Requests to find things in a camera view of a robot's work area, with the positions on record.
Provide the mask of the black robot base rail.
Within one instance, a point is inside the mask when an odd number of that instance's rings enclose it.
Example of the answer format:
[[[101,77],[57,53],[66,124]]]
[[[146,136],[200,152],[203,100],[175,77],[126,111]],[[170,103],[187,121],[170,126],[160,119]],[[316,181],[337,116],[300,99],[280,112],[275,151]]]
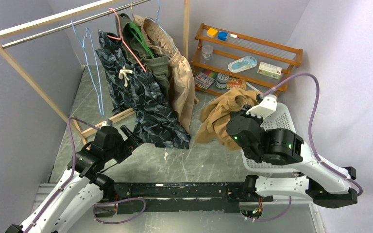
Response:
[[[248,202],[270,202],[245,182],[209,183],[114,183],[107,188],[101,202],[114,206],[117,214],[144,212],[224,211],[239,213]]]

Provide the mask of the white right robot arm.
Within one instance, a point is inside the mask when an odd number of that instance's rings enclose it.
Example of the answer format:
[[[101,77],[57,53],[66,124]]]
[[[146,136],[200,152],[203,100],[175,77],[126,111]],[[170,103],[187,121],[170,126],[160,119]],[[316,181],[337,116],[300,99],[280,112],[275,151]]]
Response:
[[[358,202],[358,192],[351,187],[356,179],[352,166],[339,167],[320,155],[294,131],[285,128],[265,130],[263,118],[247,114],[248,108],[231,113],[226,132],[241,148],[245,158],[256,163],[292,168],[300,177],[266,178],[247,176],[243,187],[246,200],[258,197],[296,196],[325,208],[340,208]]]

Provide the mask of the tan brown shorts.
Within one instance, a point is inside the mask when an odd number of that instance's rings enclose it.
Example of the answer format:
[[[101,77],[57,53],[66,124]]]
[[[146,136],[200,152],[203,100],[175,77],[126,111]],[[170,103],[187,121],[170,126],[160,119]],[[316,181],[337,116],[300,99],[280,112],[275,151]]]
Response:
[[[226,125],[231,119],[230,114],[239,112],[245,104],[258,105],[256,100],[258,94],[261,92],[232,88],[210,102],[201,111],[200,122],[202,124],[195,136],[195,142],[207,144],[213,139],[217,139],[222,146],[226,146],[229,150],[240,149],[239,145],[226,132]]]

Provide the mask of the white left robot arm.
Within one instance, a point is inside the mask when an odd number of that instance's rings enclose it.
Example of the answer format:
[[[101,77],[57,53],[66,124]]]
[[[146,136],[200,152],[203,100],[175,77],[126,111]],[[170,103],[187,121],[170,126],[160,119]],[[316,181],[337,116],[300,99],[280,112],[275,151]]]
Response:
[[[65,233],[91,207],[117,196],[112,178],[101,171],[110,160],[123,162],[143,144],[126,126],[103,125],[73,157],[59,182],[37,209],[8,233]]]

